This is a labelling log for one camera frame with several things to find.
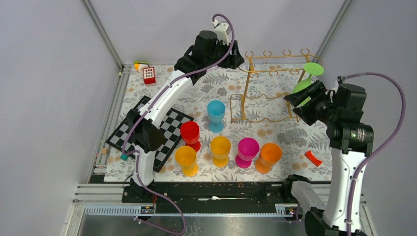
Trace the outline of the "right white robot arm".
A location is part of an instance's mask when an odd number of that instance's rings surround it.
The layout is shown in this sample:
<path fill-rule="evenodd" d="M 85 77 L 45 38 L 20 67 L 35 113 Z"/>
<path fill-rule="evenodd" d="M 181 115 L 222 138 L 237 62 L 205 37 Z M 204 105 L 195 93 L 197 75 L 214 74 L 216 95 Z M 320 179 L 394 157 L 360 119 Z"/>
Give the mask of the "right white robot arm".
<path fill-rule="evenodd" d="M 362 87 L 340 84 L 331 91 L 321 81 L 285 96 L 306 124 L 321 121 L 326 125 L 331 148 L 332 176 L 326 204 L 306 177 L 289 175 L 280 188 L 284 200 L 299 203 L 309 236 L 363 235 L 359 220 L 363 162 L 371 155 L 374 141 L 372 127 L 360 121 L 366 96 Z"/>

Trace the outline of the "gold wire glass rack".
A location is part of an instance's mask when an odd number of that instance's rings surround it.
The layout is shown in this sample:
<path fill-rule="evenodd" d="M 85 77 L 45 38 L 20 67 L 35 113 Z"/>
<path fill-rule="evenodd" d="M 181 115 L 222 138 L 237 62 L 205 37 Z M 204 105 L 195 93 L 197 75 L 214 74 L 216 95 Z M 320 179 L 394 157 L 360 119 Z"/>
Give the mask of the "gold wire glass rack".
<path fill-rule="evenodd" d="M 304 76 L 306 73 L 308 73 L 308 78 L 311 78 L 311 76 L 313 76 L 313 72 L 314 69 L 316 68 L 316 66 L 308 66 L 307 69 L 305 68 L 269 68 L 266 70 L 259 70 L 256 68 L 256 64 L 254 63 L 254 60 L 268 60 L 268 59 L 274 59 L 274 60 L 278 60 L 279 63 L 282 63 L 284 59 L 292 59 L 292 58 L 303 58 L 305 60 L 305 63 L 315 63 L 318 64 L 320 66 L 323 65 L 323 61 L 322 59 L 317 56 L 317 55 L 313 55 L 310 53 L 310 50 L 308 48 L 304 48 L 300 50 L 300 54 L 299 55 L 293 55 L 292 52 L 290 50 L 283 50 L 282 51 L 282 55 L 277 56 L 274 55 L 271 51 L 269 50 L 265 50 L 263 51 L 263 55 L 262 56 L 255 56 L 253 51 L 247 51 L 245 52 L 245 57 L 244 59 L 246 61 L 248 61 L 248 68 L 246 70 L 244 69 L 240 69 L 243 72 L 247 73 L 247 78 L 246 78 L 246 83 L 245 83 L 245 88 L 244 88 L 244 92 L 243 94 L 232 94 L 229 102 L 230 102 L 230 106 L 232 106 L 232 100 L 235 96 L 239 97 L 239 101 L 240 101 L 240 117 L 239 118 L 235 118 L 235 117 L 231 117 L 231 123 L 236 123 L 238 121 L 247 121 L 249 123 L 259 123 L 259 122 L 263 122 L 263 121 L 268 121 L 268 122 L 281 122 L 284 121 L 286 119 L 291 119 L 294 118 L 296 119 L 297 122 L 299 122 L 301 120 L 301 118 L 298 115 L 294 115 L 291 108 L 290 108 L 290 103 L 288 101 L 284 101 L 283 103 L 285 104 L 287 110 L 288 110 L 288 115 L 282 119 L 278 119 L 278 120 L 272 120 L 268 117 L 265 117 L 261 120 L 250 120 L 246 117 L 246 113 L 245 113 L 245 102 L 246 100 L 257 100 L 261 97 L 264 97 L 266 99 L 269 100 L 276 100 L 278 98 L 283 98 L 286 95 L 289 95 L 288 92 L 280 92 L 278 93 L 275 97 L 270 97 L 267 96 L 265 93 L 260 94 L 259 96 L 256 97 L 251 97 L 248 96 L 248 89 L 249 89 L 249 84 L 251 82 L 251 79 L 253 77 L 259 77 L 260 74 L 262 73 L 268 73 L 270 76 L 279 76 L 281 72 L 288 72 L 293 76 L 299 76 L 298 78 L 298 83 L 301 83 L 302 81 L 304 81 Z"/>

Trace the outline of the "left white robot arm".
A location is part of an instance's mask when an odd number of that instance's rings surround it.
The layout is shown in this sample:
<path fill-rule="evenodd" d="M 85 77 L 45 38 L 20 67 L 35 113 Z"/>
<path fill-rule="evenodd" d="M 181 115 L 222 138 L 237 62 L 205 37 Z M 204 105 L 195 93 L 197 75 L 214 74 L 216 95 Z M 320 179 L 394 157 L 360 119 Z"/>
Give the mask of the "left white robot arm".
<path fill-rule="evenodd" d="M 155 96 L 138 112 L 128 112 L 129 132 L 125 140 L 132 141 L 134 149 L 126 152 L 125 146 L 122 146 L 122 153 L 135 155 L 132 179 L 137 186 L 133 194 L 140 202 L 147 202 L 152 197 L 153 190 L 149 185 L 154 181 L 155 152 L 166 142 L 160 131 L 164 116 L 173 103 L 210 68 L 236 69 L 243 63 L 236 42 L 234 32 L 201 31 L 194 44 L 177 60 L 169 79 Z"/>

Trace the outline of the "green plastic wine glass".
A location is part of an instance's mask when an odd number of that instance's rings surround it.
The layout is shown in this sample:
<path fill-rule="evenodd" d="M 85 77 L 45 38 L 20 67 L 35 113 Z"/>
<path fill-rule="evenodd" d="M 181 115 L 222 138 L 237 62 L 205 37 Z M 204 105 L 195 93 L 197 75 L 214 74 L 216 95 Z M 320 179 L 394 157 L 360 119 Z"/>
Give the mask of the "green plastic wine glass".
<path fill-rule="evenodd" d="M 292 90 L 291 94 L 297 93 L 297 92 L 307 88 L 308 86 L 310 86 L 311 83 L 312 83 L 311 82 L 311 77 L 312 76 L 318 76 L 318 75 L 322 75 L 324 73 L 324 68 L 320 64 L 315 63 L 315 62 L 307 62 L 304 65 L 303 69 L 306 73 L 309 74 L 309 76 L 306 79 L 301 80 L 300 82 L 298 82 L 295 85 L 294 89 Z"/>

